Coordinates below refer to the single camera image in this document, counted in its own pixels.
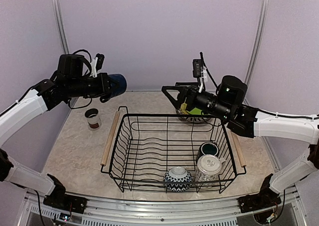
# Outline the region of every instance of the blue and white bowl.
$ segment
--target blue and white bowl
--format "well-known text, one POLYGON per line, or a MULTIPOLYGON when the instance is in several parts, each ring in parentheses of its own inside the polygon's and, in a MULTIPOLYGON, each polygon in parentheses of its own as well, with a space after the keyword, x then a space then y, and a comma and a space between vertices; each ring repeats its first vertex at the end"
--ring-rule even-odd
POLYGON ((164 184, 164 186, 173 192, 184 192, 189 190, 190 184, 177 184, 182 182, 191 182, 191 174, 185 168, 177 166, 164 175, 164 182, 171 182, 172 184, 164 184))

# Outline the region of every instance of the wooden handle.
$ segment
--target wooden handle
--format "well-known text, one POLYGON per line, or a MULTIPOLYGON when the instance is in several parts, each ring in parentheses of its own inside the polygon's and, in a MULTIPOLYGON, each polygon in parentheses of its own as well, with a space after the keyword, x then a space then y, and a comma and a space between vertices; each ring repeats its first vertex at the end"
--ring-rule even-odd
POLYGON ((233 141, 234 141, 235 148, 236 148, 236 151, 238 154, 240 166, 243 168, 243 167, 247 166, 247 164, 246 164, 243 152, 241 150, 241 145, 240 145, 238 137, 235 133, 231 132, 231 136, 233 137, 233 141))
POLYGON ((107 139, 106 144, 105 144, 104 153, 103 153, 102 160, 101 160, 101 166, 106 166, 106 162, 107 162, 108 157, 109 157, 111 145, 113 142, 113 138, 114 138, 116 127, 118 125, 119 118, 120 118, 120 111, 117 111, 115 113, 113 123, 112 123, 111 129, 110 129, 110 132, 109 132, 109 136, 108 136, 108 139, 107 139))

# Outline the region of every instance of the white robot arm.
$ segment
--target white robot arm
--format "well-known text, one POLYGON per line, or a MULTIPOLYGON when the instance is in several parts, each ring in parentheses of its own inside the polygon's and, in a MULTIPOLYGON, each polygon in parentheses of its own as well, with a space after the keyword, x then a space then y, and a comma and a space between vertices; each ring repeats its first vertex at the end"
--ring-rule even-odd
MULTIPOLYGON (((193 76, 202 78, 202 58, 193 60, 193 76)), ((226 75, 216 95, 204 90, 203 81, 163 86, 162 92, 176 109, 185 103, 186 111, 194 108, 220 119, 232 132, 243 137, 281 137, 309 143, 302 155, 279 172, 267 176, 256 195, 238 199, 241 212, 274 206, 281 202, 279 193, 319 169, 319 115, 290 115, 267 112, 242 104, 247 85, 235 76, 226 75), (175 99, 168 90, 178 91, 175 99)))
POLYGON ((94 64, 82 55, 61 55, 58 69, 50 79, 31 87, 25 95, 0 113, 0 181, 30 188, 46 195, 44 204, 82 214, 86 207, 83 197, 67 195, 65 187, 52 175, 34 171, 1 149, 3 144, 21 127, 35 117, 51 110, 61 102, 69 104, 73 97, 100 98, 102 103, 126 90, 126 80, 120 74, 97 73, 104 56, 97 54, 94 64), (82 75, 83 64, 89 73, 82 75))

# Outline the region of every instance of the black cable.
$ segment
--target black cable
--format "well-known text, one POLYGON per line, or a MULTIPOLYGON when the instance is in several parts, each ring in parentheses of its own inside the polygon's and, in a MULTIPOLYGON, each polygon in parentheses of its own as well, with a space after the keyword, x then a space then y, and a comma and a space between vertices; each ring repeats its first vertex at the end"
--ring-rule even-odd
MULTIPOLYGON (((30 88, 21 96, 21 98, 18 100, 18 102, 20 102, 20 101, 27 95, 27 93, 28 93, 32 88, 33 88, 33 86, 30 87, 30 88)), ((0 117, 1 117, 2 115, 4 115, 6 112, 8 112, 10 109, 12 109, 12 108, 13 108, 14 106, 16 106, 16 105, 17 105, 16 102, 13 103, 11 106, 9 106, 9 108, 7 108, 5 111, 3 111, 3 112, 0 113, 0 117)))
POLYGON ((58 71, 56 70, 56 71, 54 71, 54 73, 51 75, 51 77, 50 77, 50 80, 51 81, 54 81, 55 80, 55 78, 56 78, 56 73, 57 73, 58 71))
POLYGON ((203 52, 200 52, 199 54, 200 54, 200 59, 201 59, 201 61, 202 61, 203 66, 206 67, 207 74, 208 74, 209 78, 210 78, 211 81, 214 83, 214 86, 217 88, 217 84, 216 84, 214 78, 211 76, 211 74, 210 74, 210 72, 209 72, 209 70, 208 70, 208 68, 207 68, 207 66, 206 66, 206 64, 205 64, 203 52))
POLYGON ((277 115, 277 114, 275 114, 275 113, 268 112, 268 111, 261 110, 261 109, 259 109, 258 111, 263 112, 263 113, 265 113, 265 114, 272 115, 272 116, 278 116, 278 117, 283 117, 283 118, 312 120, 312 117, 309 117, 309 116, 292 116, 292 115, 279 115, 279 114, 277 115))
MULTIPOLYGON (((200 54, 200 61, 201 61, 201 64, 202 64, 202 66, 204 67, 205 66, 205 62, 204 62, 204 57, 203 57, 203 52, 200 52, 199 53, 200 54)), ((202 85, 203 84, 203 91, 205 91, 206 90, 206 87, 205 87, 205 80, 203 79, 203 76, 201 75, 201 83, 200 83, 200 85, 202 85)))
POLYGON ((77 50, 77 51, 73 52, 72 55, 75 55, 75 54, 77 54, 77 53, 79 53, 79 52, 85 52, 85 53, 87 53, 87 54, 89 55, 89 57, 90 57, 90 62, 92 62, 91 54, 90 54, 87 50, 85 50, 85 49, 77 50))
POLYGON ((282 208, 281 208, 280 213, 278 214, 278 216, 277 216, 273 221, 264 222, 264 223, 259 223, 259 222, 257 222, 257 223, 259 223, 260 225, 269 225, 269 223, 272 224, 273 222, 276 222, 276 221, 280 218, 281 214, 282 214, 283 211, 284 211, 285 201, 286 201, 286 190, 284 190, 283 206, 282 206, 282 208))
POLYGON ((198 86, 200 86, 200 79, 197 78, 197 83, 198 83, 198 86))
POLYGON ((38 196, 38 206, 39 206, 39 213, 40 213, 41 222, 42 222, 43 226, 46 226, 44 221, 43 221, 43 217, 42 217, 42 213, 41 213, 40 195, 39 195, 37 190, 34 190, 34 191, 36 192, 36 195, 38 196))
POLYGON ((82 77, 89 77, 91 75, 91 73, 92 73, 91 63, 84 56, 83 56, 83 58, 81 60, 82 60, 82 62, 86 65, 86 67, 89 70, 89 73, 88 74, 85 73, 82 77))
POLYGON ((71 107, 71 105, 70 105, 71 100, 69 100, 68 106, 69 106, 69 108, 70 108, 71 110, 82 109, 82 108, 88 107, 88 106, 92 103, 92 101, 93 101, 93 99, 90 98, 90 102, 89 102, 87 105, 73 108, 73 107, 71 107))
POLYGON ((281 216, 281 214, 283 213, 284 211, 284 206, 285 206, 285 200, 286 200, 286 190, 284 190, 284 200, 283 200, 283 206, 281 208, 281 211, 280 213, 278 214, 278 216, 275 218, 275 220, 271 221, 270 223, 273 223, 275 221, 277 221, 279 219, 279 217, 281 216))

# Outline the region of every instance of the wire basket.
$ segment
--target wire basket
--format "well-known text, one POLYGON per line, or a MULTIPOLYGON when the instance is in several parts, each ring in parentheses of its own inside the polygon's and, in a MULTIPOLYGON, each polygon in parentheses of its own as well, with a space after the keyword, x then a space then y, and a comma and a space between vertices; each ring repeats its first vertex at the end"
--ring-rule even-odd
POLYGON ((107 147, 102 159, 101 172, 109 174, 120 190, 170 192, 164 182, 165 173, 182 166, 193 176, 196 156, 201 144, 214 142, 219 148, 219 157, 226 162, 218 180, 179 183, 190 185, 187 192, 219 191, 222 193, 238 175, 233 152, 224 124, 212 118, 201 124, 189 123, 173 114, 127 114, 122 117, 111 156, 109 171, 103 171, 110 151, 117 120, 112 124, 107 147))

